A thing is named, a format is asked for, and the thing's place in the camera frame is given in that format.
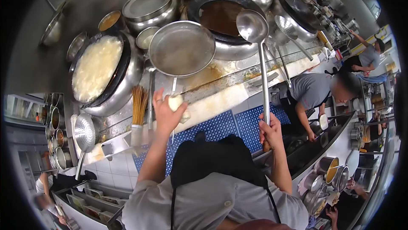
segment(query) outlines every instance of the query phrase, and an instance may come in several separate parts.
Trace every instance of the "hand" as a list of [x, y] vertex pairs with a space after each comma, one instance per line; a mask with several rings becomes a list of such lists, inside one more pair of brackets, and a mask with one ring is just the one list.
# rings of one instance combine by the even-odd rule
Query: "hand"
[[351, 65], [351, 69], [352, 69], [352, 70], [360, 70], [361, 67], [358, 66], [358, 65], [353, 64], [353, 65]]
[[312, 141], [312, 142], [316, 141], [316, 135], [312, 130], [307, 132], [307, 136], [309, 138], [309, 141]]
[[339, 212], [337, 211], [336, 207], [334, 207], [334, 211], [332, 211], [331, 208], [326, 209], [326, 215], [329, 216], [334, 222], [337, 222], [338, 214]]
[[348, 189], [355, 189], [358, 185], [356, 184], [354, 177], [351, 177], [350, 180], [347, 181], [346, 188]]
[[67, 223], [65, 222], [65, 219], [63, 216], [58, 216], [58, 219], [60, 220], [59, 222], [63, 225], [67, 225]]
[[166, 95], [163, 101], [163, 91], [164, 88], [161, 88], [153, 94], [153, 107], [157, 121], [156, 132], [164, 136], [169, 136], [179, 124], [188, 104], [187, 102], [183, 102], [183, 104], [173, 112], [169, 106], [169, 95]]
[[[263, 113], [259, 116], [260, 119], [263, 119]], [[261, 144], [266, 140], [269, 143], [269, 146], [272, 150], [275, 149], [284, 149], [283, 140], [282, 140], [282, 130], [279, 119], [273, 113], [270, 113], [271, 122], [267, 125], [263, 120], [259, 121], [259, 141]]]

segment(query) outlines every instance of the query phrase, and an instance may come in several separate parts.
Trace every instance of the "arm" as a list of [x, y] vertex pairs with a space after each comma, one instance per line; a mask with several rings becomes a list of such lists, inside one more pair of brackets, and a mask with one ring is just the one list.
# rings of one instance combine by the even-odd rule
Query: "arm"
[[325, 114], [324, 112], [324, 108], [326, 107], [325, 103], [322, 103], [322, 105], [319, 106], [319, 117], [323, 114]]
[[309, 136], [309, 141], [315, 141], [314, 139], [314, 132], [312, 131], [312, 129], [310, 128], [309, 125], [309, 120], [307, 119], [307, 115], [305, 112], [305, 107], [303, 106], [303, 104], [301, 102], [298, 102], [295, 106], [295, 110], [297, 113], [297, 116], [300, 120], [300, 123], [303, 125], [303, 127], [306, 129], [306, 132]]
[[264, 121], [259, 122], [259, 141], [266, 139], [272, 149], [272, 169], [269, 179], [281, 190], [292, 194], [292, 177], [290, 176], [285, 147], [283, 146], [280, 121], [271, 113], [270, 126]]
[[156, 114], [157, 129], [156, 137], [147, 152], [146, 158], [140, 168], [137, 178], [138, 182], [152, 180], [160, 183], [164, 180], [166, 171], [166, 149], [167, 140], [171, 132], [176, 128], [181, 120], [183, 112], [187, 109], [187, 103], [184, 102], [175, 112], [170, 109], [169, 96], [163, 98], [164, 89], [155, 91], [153, 94], [153, 107]]
[[354, 37], [356, 37], [365, 47], [369, 46], [369, 43], [366, 42], [365, 39], [361, 38], [360, 35], [356, 34], [354, 31], [350, 30], [350, 33], [354, 35]]

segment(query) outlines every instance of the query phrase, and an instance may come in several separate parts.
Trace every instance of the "black pants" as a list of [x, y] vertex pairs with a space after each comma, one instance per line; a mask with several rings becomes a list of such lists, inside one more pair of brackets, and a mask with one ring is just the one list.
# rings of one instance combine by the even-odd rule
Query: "black pants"
[[353, 70], [351, 68], [353, 65], [362, 66], [358, 55], [345, 60], [343, 66], [339, 69], [339, 72], [360, 72], [360, 70]]

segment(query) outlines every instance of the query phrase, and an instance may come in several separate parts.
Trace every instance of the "wall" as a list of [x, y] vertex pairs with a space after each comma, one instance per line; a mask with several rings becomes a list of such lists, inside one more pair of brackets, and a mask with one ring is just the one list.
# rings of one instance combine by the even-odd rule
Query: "wall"
[[38, 46], [55, 9], [65, 0], [33, 0], [28, 9], [11, 54], [6, 93], [66, 92], [70, 89], [65, 61], [67, 49], [83, 30], [97, 32], [97, 25], [106, 13], [122, 9], [127, 0], [66, 0], [62, 38], [45, 48]]

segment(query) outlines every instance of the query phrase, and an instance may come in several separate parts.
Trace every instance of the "black cap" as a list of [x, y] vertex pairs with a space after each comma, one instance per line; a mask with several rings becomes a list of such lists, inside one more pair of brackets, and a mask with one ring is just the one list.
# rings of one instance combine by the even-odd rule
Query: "black cap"
[[385, 44], [384, 44], [384, 42], [382, 42], [382, 40], [381, 40], [381, 39], [378, 39], [378, 38], [377, 38], [377, 42], [378, 42], [378, 45], [380, 46], [380, 51], [381, 51], [381, 53], [384, 53], [384, 50], [385, 50]]

